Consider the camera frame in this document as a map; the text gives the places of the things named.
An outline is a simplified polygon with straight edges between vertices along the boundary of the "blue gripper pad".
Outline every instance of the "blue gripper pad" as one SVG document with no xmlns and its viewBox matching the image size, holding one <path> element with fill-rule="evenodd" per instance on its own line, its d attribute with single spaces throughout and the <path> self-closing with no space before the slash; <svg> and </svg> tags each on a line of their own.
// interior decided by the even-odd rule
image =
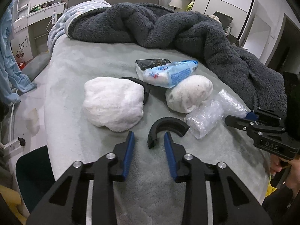
<svg viewBox="0 0 300 225">
<path fill-rule="evenodd" d="M 247 116 L 244 117 L 244 119 L 248 119 L 250 121 L 257 121 L 258 120 L 258 116 L 254 112 L 249 112 L 247 114 Z"/>
<path fill-rule="evenodd" d="M 165 133 L 165 136 L 164 136 L 165 152 L 166 152 L 166 156 L 167 156 L 167 160 L 168 160 L 171 177 L 175 181 L 177 178 L 177 166 L 176 166 L 176 159 L 175 159 L 175 155 L 173 152 L 171 142 L 172 142 L 172 140 L 170 140 L 168 132 Z"/>
<path fill-rule="evenodd" d="M 122 172 L 122 176 L 124 177 L 124 180 L 127 178 L 128 173 L 129 173 L 129 168 L 130 168 L 130 164 L 131 164 L 131 160 L 132 160 L 132 156 L 133 156 L 133 149 L 134 149 L 134 132 L 130 131 L 128 134 L 129 140 L 128 140 L 128 145 L 127 145 L 127 149 L 125 152 L 125 156 L 124 156 L 124 160 L 123 160 L 123 172 Z"/>
</svg>

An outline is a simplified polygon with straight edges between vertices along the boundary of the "dark grey blanket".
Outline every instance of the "dark grey blanket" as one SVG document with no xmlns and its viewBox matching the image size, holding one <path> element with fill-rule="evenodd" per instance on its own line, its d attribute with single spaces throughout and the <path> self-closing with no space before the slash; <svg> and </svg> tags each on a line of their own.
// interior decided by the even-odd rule
<svg viewBox="0 0 300 225">
<path fill-rule="evenodd" d="M 201 13 L 174 12 L 149 3 L 119 3 L 76 17 L 67 32 L 69 37 L 87 42 L 176 48 L 205 60 L 206 66 L 250 109 L 286 112 L 281 74 L 267 68 L 252 53 L 230 45 L 222 26 Z"/>
</svg>

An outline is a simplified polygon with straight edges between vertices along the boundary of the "lamp shade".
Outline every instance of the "lamp shade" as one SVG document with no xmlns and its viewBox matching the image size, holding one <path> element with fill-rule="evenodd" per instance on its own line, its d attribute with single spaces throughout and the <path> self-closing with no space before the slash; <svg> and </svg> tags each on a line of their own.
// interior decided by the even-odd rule
<svg viewBox="0 0 300 225">
<path fill-rule="evenodd" d="M 182 1 L 181 0 L 172 0 L 169 3 L 169 6 L 182 8 Z"/>
</svg>

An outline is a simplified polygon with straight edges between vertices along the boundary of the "grey bedsheet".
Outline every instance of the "grey bedsheet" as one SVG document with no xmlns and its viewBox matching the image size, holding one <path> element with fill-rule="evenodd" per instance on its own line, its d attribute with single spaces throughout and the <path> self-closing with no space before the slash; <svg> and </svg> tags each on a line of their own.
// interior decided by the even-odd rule
<svg viewBox="0 0 300 225">
<path fill-rule="evenodd" d="M 47 143 L 55 179 L 74 161 L 93 162 L 112 151 L 128 133 L 114 133 L 88 122 L 82 111 L 84 83 L 102 76 L 137 77 L 135 60 L 149 58 L 191 59 L 176 50 L 145 49 L 132 43 L 88 43 L 65 35 L 57 40 L 49 63 L 45 100 Z M 197 73 L 213 82 L 213 94 L 226 89 L 241 101 L 202 64 L 199 64 Z M 162 142 L 152 150 L 147 147 L 147 136 L 157 119 L 166 116 L 183 119 L 184 114 L 168 109 L 165 90 L 156 87 L 151 88 L 144 112 L 142 120 L 131 129 L 135 133 L 136 145 L 128 179 L 114 186 L 118 222 L 181 224 L 185 184 L 176 184 L 170 177 L 163 147 L 164 133 L 158 134 Z M 269 154 L 253 147 L 252 139 L 245 132 L 220 123 L 200 141 L 190 132 L 182 138 L 172 133 L 172 137 L 174 142 L 183 144 L 187 152 L 203 162 L 226 162 L 254 196 L 263 201 L 269 180 Z"/>
</svg>

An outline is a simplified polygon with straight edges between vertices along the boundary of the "wall outlet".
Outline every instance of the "wall outlet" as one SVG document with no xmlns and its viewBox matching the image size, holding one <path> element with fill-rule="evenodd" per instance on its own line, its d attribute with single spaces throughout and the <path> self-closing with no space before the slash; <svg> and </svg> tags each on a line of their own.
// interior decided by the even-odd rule
<svg viewBox="0 0 300 225">
<path fill-rule="evenodd" d="M 52 14 L 52 24 L 55 25 L 56 21 L 57 21 L 57 16 L 56 16 L 56 12 L 54 12 Z"/>
</svg>

